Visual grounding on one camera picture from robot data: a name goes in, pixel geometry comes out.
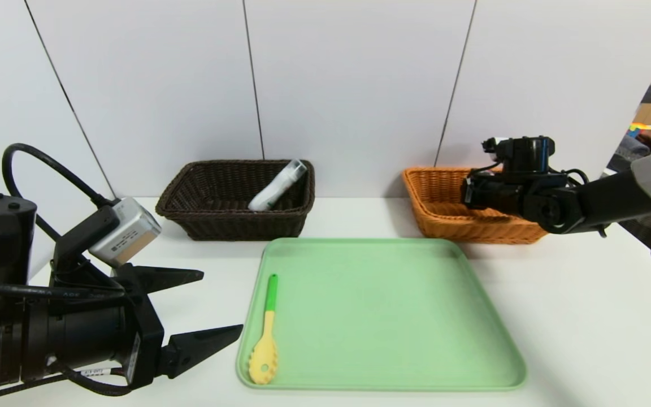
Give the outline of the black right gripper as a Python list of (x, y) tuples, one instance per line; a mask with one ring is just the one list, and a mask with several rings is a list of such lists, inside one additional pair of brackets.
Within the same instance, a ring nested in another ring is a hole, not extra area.
[(520, 186), (494, 177), (467, 177), (462, 182), (462, 202), (477, 210), (519, 210)]

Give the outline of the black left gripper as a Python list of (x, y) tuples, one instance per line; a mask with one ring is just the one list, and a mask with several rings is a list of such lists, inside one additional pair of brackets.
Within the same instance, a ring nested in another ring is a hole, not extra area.
[(116, 361), (126, 389), (148, 386), (156, 376), (174, 379), (233, 344), (243, 325), (172, 335), (161, 348), (164, 328), (150, 293), (201, 281), (200, 270), (131, 263), (105, 276), (91, 265), (55, 275), (51, 296), (27, 302), (24, 323), (24, 381), (47, 375), (89, 391), (113, 391), (80, 373), (80, 367)]

